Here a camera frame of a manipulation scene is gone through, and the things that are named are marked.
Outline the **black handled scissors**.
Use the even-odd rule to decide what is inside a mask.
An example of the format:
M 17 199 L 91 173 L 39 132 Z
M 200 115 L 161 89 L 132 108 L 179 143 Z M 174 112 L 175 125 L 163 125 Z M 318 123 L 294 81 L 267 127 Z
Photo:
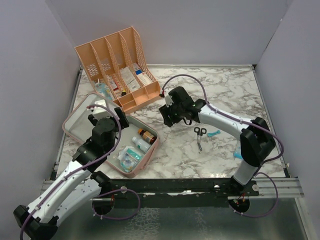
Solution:
M 197 134 L 197 147 L 198 147 L 198 153 L 200 154 L 203 151 L 201 146 L 202 136 L 207 134 L 207 129 L 196 126 L 194 127 L 193 130 Z

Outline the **pink medicine kit case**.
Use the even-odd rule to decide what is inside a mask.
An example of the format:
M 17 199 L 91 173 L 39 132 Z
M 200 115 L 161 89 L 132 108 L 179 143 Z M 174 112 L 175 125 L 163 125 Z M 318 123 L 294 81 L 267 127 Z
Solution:
M 99 100 L 105 100 L 108 107 L 95 105 L 94 102 Z M 155 136 L 158 133 L 139 119 L 127 114 L 125 116 L 129 122 L 129 127 L 122 130 L 119 129 L 118 132 L 114 130 L 100 130 L 94 127 L 88 120 L 88 116 L 92 113 L 94 107 L 111 109 L 112 107 L 120 106 L 103 98 L 101 95 L 92 93 L 87 95 L 71 112 L 64 121 L 62 129 L 68 136 L 75 139 L 79 145 L 65 167 L 60 170 L 60 174 L 67 175 L 69 172 L 89 164 L 88 170 L 92 173 L 96 171 L 104 172 L 105 168 L 110 166 L 127 178 L 136 177 L 149 164 L 159 141 L 156 140 L 151 144 L 147 153 L 144 153 L 136 147 L 132 138 L 137 137 L 142 139 L 138 134 L 139 129 L 149 131 Z M 125 172 L 118 160 L 118 156 L 124 155 L 127 149 L 136 150 L 143 155 L 142 160 L 138 162 L 131 172 Z

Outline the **teal bandage packet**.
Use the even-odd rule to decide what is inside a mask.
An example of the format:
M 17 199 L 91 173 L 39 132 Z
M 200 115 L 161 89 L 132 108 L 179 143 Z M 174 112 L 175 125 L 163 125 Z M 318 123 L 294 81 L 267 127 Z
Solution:
M 132 161 L 141 161 L 142 158 L 144 157 L 143 154 L 140 154 L 134 149 L 128 148 L 125 152 L 125 159 L 126 160 L 132 160 Z

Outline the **brown medicine bottle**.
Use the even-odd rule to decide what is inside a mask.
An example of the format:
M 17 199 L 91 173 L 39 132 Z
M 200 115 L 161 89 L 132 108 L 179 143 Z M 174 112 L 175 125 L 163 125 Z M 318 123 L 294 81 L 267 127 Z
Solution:
M 150 145 L 152 145 L 157 140 L 157 137 L 155 135 L 142 128 L 140 128 L 137 132 L 142 137 L 142 139 Z

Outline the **white plastic bottle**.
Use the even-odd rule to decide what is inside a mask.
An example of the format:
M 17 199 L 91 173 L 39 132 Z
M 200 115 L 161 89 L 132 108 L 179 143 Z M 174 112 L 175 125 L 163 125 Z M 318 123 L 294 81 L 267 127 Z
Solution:
M 147 153 L 151 148 L 151 145 L 144 141 L 142 138 L 133 137 L 132 142 L 136 145 L 136 147 L 144 153 Z

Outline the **clear bandage bag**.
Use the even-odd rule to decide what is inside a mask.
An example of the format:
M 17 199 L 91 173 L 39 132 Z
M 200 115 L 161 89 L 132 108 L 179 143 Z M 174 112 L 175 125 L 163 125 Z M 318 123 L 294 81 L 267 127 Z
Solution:
M 126 173 L 131 172 L 136 165 L 139 163 L 139 160 L 129 154 L 119 155 L 117 159 L 120 162 L 120 166 Z

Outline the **small teal strip packet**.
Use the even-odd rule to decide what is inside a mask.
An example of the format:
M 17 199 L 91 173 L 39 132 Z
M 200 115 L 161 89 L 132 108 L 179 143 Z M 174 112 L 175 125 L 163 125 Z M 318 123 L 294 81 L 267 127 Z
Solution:
M 218 134 L 220 134 L 221 133 L 221 131 L 220 130 L 217 130 L 217 131 L 215 131 L 215 132 L 209 132 L 209 133 L 207 133 L 206 135 L 208 136 L 208 137 L 213 137 L 213 136 L 216 136 L 216 135 L 218 135 Z

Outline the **blue tissue pack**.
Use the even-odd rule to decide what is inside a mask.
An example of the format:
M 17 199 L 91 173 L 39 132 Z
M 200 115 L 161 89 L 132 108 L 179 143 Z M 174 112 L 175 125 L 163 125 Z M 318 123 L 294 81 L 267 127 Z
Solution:
M 234 153 L 233 153 L 233 156 L 234 156 L 235 158 L 238 158 L 238 159 L 243 159 L 242 154 L 241 154 L 241 147 L 240 147 L 240 146 L 237 146 L 237 147 L 235 148 L 235 151 L 234 151 Z

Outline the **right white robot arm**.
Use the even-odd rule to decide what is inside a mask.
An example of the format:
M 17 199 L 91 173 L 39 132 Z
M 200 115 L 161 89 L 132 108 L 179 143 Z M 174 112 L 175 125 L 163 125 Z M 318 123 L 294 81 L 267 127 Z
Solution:
M 216 127 L 240 141 L 242 162 L 229 184 L 230 191 L 236 196 L 247 191 L 247 183 L 276 146 L 264 119 L 241 118 L 214 108 L 204 99 L 194 101 L 182 86 L 165 96 L 165 105 L 159 111 L 168 127 L 189 120 Z

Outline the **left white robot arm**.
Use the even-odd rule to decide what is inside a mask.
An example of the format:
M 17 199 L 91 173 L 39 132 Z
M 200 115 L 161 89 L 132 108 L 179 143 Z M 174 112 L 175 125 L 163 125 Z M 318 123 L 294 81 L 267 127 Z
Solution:
M 95 170 L 116 149 L 121 131 L 129 127 L 129 122 L 120 107 L 108 113 L 108 117 L 95 121 L 91 137 L 48 189 L 27 206 L 19 205 L 14 210 L 21 239 L 27 234 L 33 240 L 50 240 L 77 208 L 91 198 L 110 193 L 107 177 Z

